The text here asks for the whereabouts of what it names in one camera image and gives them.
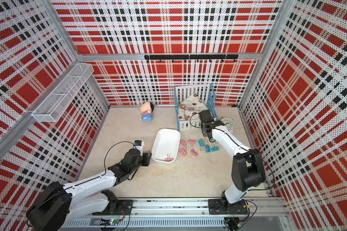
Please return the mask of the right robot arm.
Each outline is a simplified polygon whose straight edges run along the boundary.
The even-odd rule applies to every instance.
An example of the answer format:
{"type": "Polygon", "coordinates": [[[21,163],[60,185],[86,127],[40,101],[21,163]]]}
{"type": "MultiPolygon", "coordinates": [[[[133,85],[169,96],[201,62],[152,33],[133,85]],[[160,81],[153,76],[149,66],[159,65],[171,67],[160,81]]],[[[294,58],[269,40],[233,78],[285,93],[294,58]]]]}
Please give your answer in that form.
{"type": "Polygon", "coordinates": [[[200,128],[205,137],[214,139],[232,158],[232,185],[225,190],[225,201],[238,203],[254,188],[266,181],[264,162],[258,149],[240,142],[220,120],[215,120],[209,110],[199,113],[200,128]]]}

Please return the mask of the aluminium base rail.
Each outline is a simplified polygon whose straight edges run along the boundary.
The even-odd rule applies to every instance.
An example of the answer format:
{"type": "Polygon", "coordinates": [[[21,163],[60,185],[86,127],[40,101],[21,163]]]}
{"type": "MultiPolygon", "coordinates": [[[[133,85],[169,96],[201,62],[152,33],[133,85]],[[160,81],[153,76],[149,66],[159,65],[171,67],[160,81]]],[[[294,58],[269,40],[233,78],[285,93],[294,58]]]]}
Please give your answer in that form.
{"type": "Polygon", "coordinates": [[[279,197],[247,197],[234,212],[218,198],[127,198],[128,210],[67,221],[62,231],[220,230],[295,231],[279,197]]]}

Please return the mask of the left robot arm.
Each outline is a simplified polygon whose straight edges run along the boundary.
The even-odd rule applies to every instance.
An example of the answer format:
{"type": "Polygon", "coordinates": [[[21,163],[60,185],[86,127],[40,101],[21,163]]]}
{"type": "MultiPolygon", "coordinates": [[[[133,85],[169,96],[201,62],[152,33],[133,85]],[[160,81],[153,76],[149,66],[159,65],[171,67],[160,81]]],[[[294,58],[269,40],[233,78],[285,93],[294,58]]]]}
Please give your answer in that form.
{"type": "Polygon", "coordinates": [[[120,162],[95,176],[79,182],[49,184],[27,210],[27,225],[36,231],[57,231],[76,218],[116,211],[118,199],[110,189],[132,180],[140,167],[150,165],[151,156],[133,148],[120,162]]]}

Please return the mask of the blue white toy crib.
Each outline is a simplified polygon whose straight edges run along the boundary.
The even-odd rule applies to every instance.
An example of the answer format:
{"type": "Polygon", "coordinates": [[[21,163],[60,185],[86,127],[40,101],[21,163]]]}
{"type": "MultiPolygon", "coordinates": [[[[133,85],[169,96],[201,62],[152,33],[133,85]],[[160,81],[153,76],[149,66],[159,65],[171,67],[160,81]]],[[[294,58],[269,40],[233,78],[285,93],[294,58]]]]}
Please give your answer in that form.
{"type": "Polygon", "coordinates": [[[216,120],[216,93],[211,84],[176,86],[174,88],[177,128],[179,131],[200,126],[198,113],[209,110],[216,120]]]}

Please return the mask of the black hook rail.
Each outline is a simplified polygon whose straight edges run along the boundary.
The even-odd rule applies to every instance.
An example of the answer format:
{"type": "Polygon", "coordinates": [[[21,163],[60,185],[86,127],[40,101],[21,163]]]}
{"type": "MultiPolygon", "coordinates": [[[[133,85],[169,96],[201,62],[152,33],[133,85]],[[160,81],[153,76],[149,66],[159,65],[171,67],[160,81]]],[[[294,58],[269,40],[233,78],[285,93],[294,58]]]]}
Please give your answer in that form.
{"type": "Polygon", "coordinates": [[[177,54],[177,55],[145,55],[145,60],[236,60],[238,54],[177,54]]]}

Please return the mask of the white alarm clock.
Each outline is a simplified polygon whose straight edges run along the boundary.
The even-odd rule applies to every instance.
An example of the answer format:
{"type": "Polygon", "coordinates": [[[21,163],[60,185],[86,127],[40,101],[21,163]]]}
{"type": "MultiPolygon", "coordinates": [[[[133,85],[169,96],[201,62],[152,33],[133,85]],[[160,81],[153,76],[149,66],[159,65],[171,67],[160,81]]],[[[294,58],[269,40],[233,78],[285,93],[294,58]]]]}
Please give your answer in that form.
{"type": "Polygon", "coordinates": [[[223,117],[221,118],[221,121],[225,124],[225,127],[227,128],[227,130],[230,133],[233,133],[233,129],[234,129],[234,121],[231,118],[228,117],[223,117]]]}

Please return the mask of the white plastic storage box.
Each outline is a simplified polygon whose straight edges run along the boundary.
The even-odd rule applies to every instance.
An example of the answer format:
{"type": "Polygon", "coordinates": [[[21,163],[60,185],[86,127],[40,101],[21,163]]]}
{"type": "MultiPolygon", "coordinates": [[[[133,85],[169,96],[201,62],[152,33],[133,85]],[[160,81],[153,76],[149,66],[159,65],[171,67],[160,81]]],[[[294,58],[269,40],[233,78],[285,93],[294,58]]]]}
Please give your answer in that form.
{"type": "Polygon", "coordinates": [[[173,164],[177,158],[181,134],[173,129],[161,129],[158,131],[152,147],[152,159],[160,164],[173,164]],[[174,158],[171,162],[164,159],[170,154],[174,158]]]}

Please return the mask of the patterned baby blanket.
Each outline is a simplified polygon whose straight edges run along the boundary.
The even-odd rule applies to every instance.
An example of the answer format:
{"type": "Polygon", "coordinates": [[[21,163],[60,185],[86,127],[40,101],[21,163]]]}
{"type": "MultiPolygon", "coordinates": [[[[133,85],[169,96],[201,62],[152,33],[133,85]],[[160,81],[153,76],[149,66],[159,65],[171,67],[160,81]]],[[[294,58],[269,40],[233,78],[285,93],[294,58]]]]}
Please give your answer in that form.
{"type": "Polygon", "coordinates": [[[208,107],[199,98],[198,94],[194,93],[182,101],[177,109],[178,120],[188,121],[190,119],[199,119],[197,114],[201,111],[208,110],[208,107]]]}

